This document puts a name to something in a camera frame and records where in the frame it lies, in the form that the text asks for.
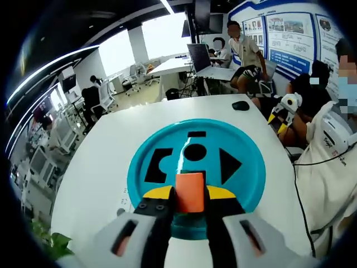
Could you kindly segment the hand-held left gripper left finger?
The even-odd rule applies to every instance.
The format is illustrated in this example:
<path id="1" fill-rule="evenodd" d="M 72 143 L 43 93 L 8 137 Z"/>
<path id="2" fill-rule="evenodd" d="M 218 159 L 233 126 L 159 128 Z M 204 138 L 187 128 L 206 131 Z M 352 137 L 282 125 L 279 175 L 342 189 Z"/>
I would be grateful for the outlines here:
<path id="1" fill-rule="evenodd" d="M 164 267 L 175 200 L 172 186 L 148 191 L 134 212 L 119 209 L 78 254 L 59 258 L 58 267 Z"/>

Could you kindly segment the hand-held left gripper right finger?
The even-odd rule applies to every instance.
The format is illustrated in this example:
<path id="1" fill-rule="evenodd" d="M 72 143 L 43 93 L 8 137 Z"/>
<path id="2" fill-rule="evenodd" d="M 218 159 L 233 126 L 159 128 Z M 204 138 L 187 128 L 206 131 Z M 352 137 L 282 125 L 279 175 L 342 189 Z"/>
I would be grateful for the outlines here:
<path id="1" fill-rule="evenodd" d="M 205 190 L 207 238 L 214 267 L 318 267 L 311 256 L 286 246 L 281 232 L 246 213 L 235 195 L 216 186 Z"/>

